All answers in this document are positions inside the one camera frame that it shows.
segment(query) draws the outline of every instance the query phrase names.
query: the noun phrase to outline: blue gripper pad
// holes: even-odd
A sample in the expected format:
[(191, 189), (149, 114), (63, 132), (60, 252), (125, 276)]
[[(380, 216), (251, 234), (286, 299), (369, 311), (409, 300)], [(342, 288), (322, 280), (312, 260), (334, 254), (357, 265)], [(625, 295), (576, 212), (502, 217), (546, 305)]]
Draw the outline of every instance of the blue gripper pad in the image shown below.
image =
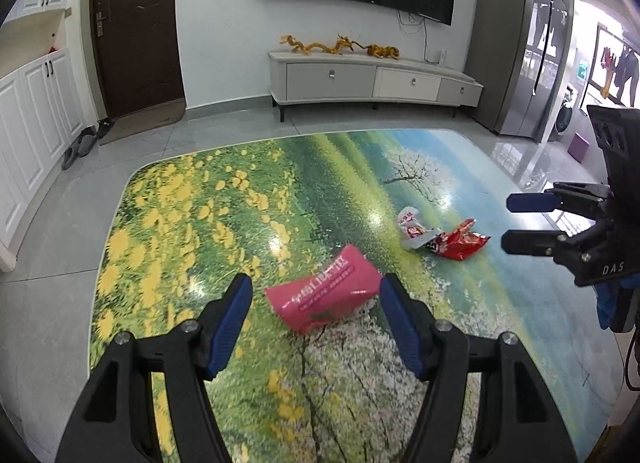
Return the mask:
[(551, 192), (511, 194), (507, 198), (507, 210), (510, 212), (553, 212), (560, 204), (560, 198)]
[(220, 324), (211, 338), (211, 352), (207, 371), (212, 378), (226, 367), (240, 335), (244, 318), (249, 312), (254, 290), (249, 277), (244, 277), (235, 290)]
[(422, 338), (398, 295), (398, 290), (386, 277), (380, 282), (380, 304), (404, 365), (416, 378), (424, 380), (427, 367), (422, 360)]

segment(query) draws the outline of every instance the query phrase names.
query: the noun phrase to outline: pink plastic package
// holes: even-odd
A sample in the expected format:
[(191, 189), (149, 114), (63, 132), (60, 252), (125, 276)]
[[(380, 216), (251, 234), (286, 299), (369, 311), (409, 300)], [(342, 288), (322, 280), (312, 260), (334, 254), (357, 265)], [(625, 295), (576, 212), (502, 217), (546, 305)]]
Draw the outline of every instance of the pink plastic package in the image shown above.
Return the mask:
[(353, 245), (346, 245), (317, 275), (270, 287), (267, 299), (293, 331), (306, 335), (348, 315), (378, 294), (382, 275)]

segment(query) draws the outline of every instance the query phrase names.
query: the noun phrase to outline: brown door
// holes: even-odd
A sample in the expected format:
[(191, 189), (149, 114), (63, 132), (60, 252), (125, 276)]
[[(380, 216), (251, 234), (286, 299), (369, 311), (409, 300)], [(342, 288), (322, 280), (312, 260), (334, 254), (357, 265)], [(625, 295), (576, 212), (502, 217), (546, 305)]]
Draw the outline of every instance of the brown door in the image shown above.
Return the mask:
[(92, 0), (91, 16), (110, 118), (184, 97), (175, 0)]

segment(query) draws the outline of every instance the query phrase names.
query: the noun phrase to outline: white tv cabinet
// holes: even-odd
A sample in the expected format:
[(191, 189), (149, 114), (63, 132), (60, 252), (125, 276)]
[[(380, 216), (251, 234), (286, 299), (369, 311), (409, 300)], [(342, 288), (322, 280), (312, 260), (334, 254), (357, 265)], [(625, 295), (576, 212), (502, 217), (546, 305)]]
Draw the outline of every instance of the white tv cabinet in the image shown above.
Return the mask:
[(361, 54), (269, 53), (273, 107), (320, 102), (407, 102), (476, 107), (482, 86), (458, 71)]

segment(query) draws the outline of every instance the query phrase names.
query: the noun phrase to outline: screw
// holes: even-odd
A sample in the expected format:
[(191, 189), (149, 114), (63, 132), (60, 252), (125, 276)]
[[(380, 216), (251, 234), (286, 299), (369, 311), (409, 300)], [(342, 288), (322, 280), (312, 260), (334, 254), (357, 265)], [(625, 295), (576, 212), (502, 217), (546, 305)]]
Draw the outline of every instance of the screw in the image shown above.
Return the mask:
[(116, 341), (116, 344), (119, 346), (123, 346), (124, 344), (126, 344), (127, 342), (129, 342), (131, 340), (131, 333), (127, 332), (127, 331), (121, 331), (120, 333), (117, 333), (113, 339)]
[(505, 331), (502, 335), (500, 335), (500, 338), (508, 346), (514, 346), (518, 343), (518, 336), (511, 331)]
[(436, 329), (441, 333), (451, 331), (451, 328), (453, 328), (453, 324), (451, 322), (442, 318), (436, 320), (434, 325), (436, 326)]
[(191, 333), (198, 329), (198, 321), (192, 318), (185, 320), (182, 324), (180, 324), (180, 329), (185, 333)]

